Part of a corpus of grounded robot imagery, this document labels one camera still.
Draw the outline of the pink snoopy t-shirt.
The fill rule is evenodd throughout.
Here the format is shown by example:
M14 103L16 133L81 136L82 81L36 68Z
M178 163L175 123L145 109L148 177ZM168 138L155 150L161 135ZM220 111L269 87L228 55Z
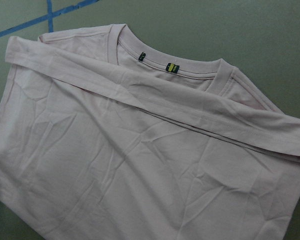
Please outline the pink snoopy t-shirt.
M126 24L9 38L0 201L46 240L281 240L300 118Z

